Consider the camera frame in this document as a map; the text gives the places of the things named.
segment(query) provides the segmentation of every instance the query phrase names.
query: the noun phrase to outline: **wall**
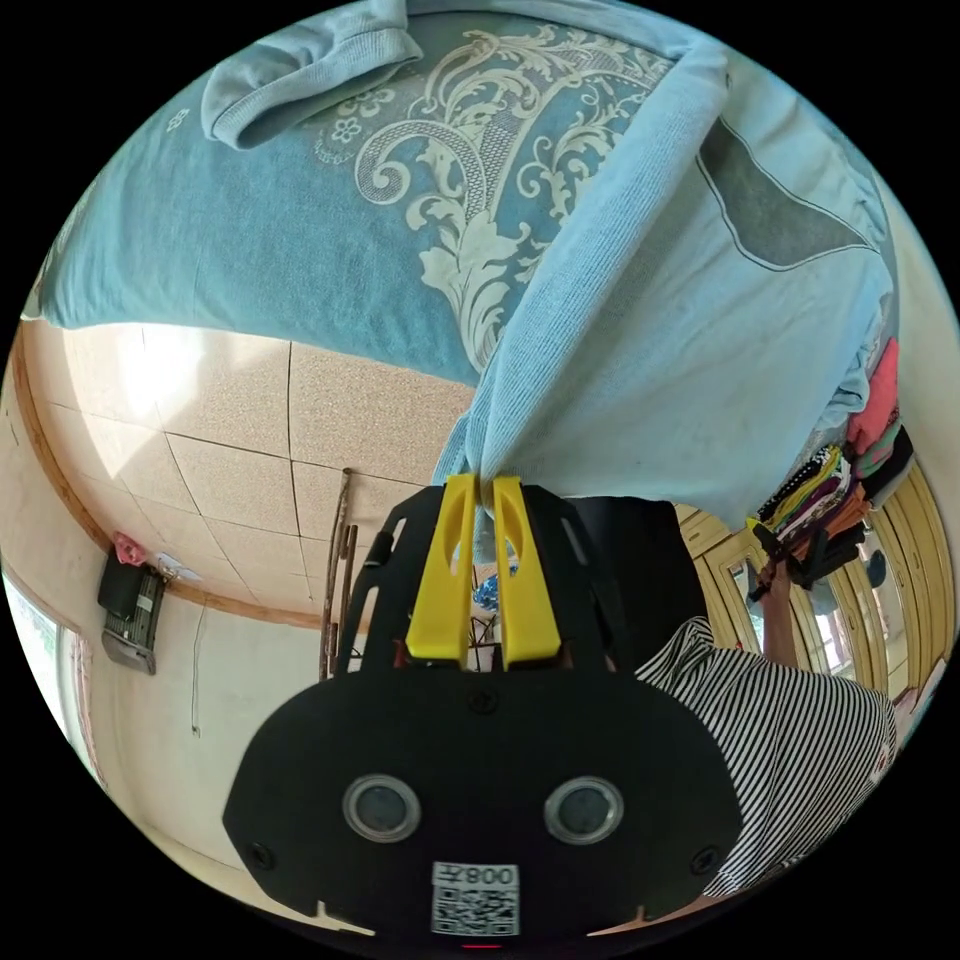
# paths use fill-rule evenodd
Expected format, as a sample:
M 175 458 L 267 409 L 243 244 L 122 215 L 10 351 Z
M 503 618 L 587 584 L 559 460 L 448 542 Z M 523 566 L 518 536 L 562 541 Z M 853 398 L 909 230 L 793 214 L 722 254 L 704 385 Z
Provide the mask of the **wall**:
M 45 612 L 90 641 L 91 720 L 107 792 L 136 819 L 133 792 L 118 753 L 117 680 L 122 668 L 99 643 L 103 611 L 97 588 L 104 554 L 77 524 L 50 485 L 20 414 L 12 366 L 0 392 L 0 552 L 11 579 L 22 583 Z
M 168 596 L 154 650 L 155 676 L 118 678 L 121 757 L 143 820 L 239 869 L 220 816 L 259 726 L 317 682 L 318 632 Z
M 937 502 L 960 614 L 960 327 L 909 217 L 881 184 L 900 275 L 900 412 Z

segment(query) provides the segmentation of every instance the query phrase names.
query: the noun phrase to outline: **blue blanket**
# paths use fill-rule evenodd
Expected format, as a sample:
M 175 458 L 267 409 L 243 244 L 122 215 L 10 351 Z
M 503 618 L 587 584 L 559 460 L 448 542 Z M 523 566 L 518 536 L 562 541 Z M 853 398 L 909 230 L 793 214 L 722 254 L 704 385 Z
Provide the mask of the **blue blanket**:
M 477 472 L 486 497 L 515 473 L 737 528 L 863 409 L 896 323 L 888 233 L 869 164 L 697 31 L 613 0 L 369 0 L 151 118 L 35 312 L 478 384 L 437 482 Z
M 351 4 L 198 78 L 101 172 L 27 312 L 295 340 L 476 385 L 671 61 L 500 13 L 406 28 L 397 0 Z
M 619 36 L 656 50 L 661 18 L 617 9 Z M 865 406 L 887 234 L 829 123 L 690 31 L 544 256 L 435 480 L 477 472 L 486 498 L 517 474 L 738 529 L 812 432 Z

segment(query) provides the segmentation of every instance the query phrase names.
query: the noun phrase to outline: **window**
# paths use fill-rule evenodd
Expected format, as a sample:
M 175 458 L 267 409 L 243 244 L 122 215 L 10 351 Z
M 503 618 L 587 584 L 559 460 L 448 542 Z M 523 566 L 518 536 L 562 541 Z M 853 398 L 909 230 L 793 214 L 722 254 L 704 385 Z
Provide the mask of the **window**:
M 20 645 L 47 707 L 84 766 L 102 783 L 81 705 L 79 638 L 31 603 L 5 573 L 3 586 Z

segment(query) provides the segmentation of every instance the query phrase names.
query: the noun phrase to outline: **pink cloth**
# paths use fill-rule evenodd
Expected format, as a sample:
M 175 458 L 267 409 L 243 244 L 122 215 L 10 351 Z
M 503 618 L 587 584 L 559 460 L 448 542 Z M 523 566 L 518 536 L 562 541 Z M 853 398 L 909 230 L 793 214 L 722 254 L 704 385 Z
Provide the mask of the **pink cloth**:
M 870 378 L 870 396 L 862 413 L 855 413 L 847 427 L 847 440 L 862 456 L 875 444 L 890 422 L 890 414 L 897 405 L 897 362 L 900 345 L 891 337 L 883 356 Z
M 117 532 L 113 535 L 113 545 L 117 551 L 117 559 L 121 563 L 129 563 L 134 567 L 142 567 L 147 555 L 135 540 L 131 540 L 125 533 Z

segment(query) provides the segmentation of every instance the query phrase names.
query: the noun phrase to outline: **white paisley pattern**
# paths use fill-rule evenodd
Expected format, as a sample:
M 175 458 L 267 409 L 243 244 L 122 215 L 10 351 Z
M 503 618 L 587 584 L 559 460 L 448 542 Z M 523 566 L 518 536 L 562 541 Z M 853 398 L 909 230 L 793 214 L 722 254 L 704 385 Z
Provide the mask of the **white paisley pattern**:
M 596 34 L 531 30 L 466 31 L 469 42 L 425 76 L 407 66 L 390 88 L 361 94 L 308 125 L 311 134 L 319 128 L 313 149 L 320 162 L 352 161 L 363 197 L 384 206 L 407 199 L 406 224 L 431 231 L 434 244 L 419 255 L 421 280 L 446 298 L 481 373 L 500 338 L 504 298 L 530 282 L 623 129 L 672 66 Z M 569 106 L 561 104 L 566 129 L 536 135 L 538 119 L 565 91 L 575 91 Z M 549 211 L 549 236 L 534 235 L 524 219 L 503 222 L 509 204 L 502 201 L 511 192 L 514 205 L 533 200 Z

